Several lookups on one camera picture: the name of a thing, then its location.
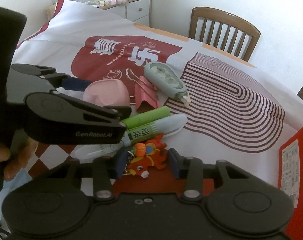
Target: green cap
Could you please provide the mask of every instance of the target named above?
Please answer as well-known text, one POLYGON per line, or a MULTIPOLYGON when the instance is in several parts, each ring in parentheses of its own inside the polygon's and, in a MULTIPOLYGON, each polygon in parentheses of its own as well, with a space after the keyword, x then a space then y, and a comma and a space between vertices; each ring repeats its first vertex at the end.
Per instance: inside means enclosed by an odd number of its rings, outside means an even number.
POLYGON ((127 118, 125 120, 122 120, 122 122, 126 124, 127 129, 130 130, 168 116, 170 116, 170 110, 168 106, 162 106, 160 108, 127 118))

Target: cabinet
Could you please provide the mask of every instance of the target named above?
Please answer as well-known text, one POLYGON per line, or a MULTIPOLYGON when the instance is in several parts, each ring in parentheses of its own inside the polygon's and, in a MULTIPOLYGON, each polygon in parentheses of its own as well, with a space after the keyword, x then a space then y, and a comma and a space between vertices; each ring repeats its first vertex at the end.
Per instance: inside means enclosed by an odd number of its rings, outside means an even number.
MULTIPOLYGON (((47 7, 48 20, 53 17, 55 6, 54 4, 47 7)), ((102 9, 117 14, 124 19, 150 26, 152 0, 129 0, 127 6, 112 5, 104 6, 102 9)))

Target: pink binder clip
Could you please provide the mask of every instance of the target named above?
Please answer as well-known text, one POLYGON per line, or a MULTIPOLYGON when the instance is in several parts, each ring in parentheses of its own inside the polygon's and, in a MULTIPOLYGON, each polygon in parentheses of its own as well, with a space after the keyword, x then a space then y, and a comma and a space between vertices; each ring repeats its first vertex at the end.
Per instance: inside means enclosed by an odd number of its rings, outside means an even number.
POLYGON ((138 113, 144 113, 160 107, 158 96, 156 94, 156 87, 150 83, 144 76, 137 77, 133 71, 126 69, 126 75, 130 80, 135 81, 135 107, 138 113), (138 79, 132 79, 129 76, 129 72, 138 79))

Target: label sticker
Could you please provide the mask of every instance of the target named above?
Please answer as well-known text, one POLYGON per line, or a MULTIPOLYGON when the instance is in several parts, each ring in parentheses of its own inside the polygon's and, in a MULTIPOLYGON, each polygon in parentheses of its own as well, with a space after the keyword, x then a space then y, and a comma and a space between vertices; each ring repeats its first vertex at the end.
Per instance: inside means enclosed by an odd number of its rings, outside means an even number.
POLYGON ((296 139, 292 144, 282 150, 282 174, 280 189, 284 191, 295 208, 298 205, 300 182, 299 145, 296 139))

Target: chair backrest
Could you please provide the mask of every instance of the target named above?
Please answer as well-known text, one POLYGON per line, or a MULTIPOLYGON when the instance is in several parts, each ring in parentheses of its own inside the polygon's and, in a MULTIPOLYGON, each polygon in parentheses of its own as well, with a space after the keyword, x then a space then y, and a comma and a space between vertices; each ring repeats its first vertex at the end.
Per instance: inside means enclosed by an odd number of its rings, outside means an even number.
POLYGON ((202 25, 200 37, 199 37, 199 41, 201 41, 201 42, 203 42, 203 40, 204 40, 207 20, 212 20, 210 29, 208 32, 206 44, 211 43, 215 22, 219 22, 217 34, 216 34, 215 40, 213 42, 213 46, 216 48, 218 46, 218 43, 219 43, 219 40, 221 37, 222 26, 223 26, 223 24, 227 25, 226 33, 224 35, 224 38, 222 40, 221 47, 220 47, 221 50, 225 50, 227 40, 229 37, 229 33, 230 33, 230 28, 231 27, 235 28, 234 34, 232 36, 232 39, 231 39, 230 44, 227 49, 227 52, 230 54, 232 53, 232 51, 234 49, 238 31, 243 32, 241 35, 241 38, 238 42, 237 48, 234 52, 234 55, 236 57, 239 57, 240 51, 241 51, 242 46, 245 41, 246 34, 251 36, 250 42, 248 43, 248 46, 245 49, 245 51, 243 53, 243 57, 242 57, 242 59, 244 61, 248 62, 248 60, 249 60, 251 54, 253 53, 253 50, 258 42, 258 39, 260 37, 260 31, 255 26, 253 26, 248 21, 246 21, 236 15, 230 14, 230 13, 222 11, 222 10, 218 10, 215 8, 209 8, 209 7, 196 7, 192 10, 192 13, 191 13, 191 21, 190 21, 190 29, 189 29, 189 38, 191 38, 191 39, 195 39, 199 17, 205 19, 204 23, 202 25))

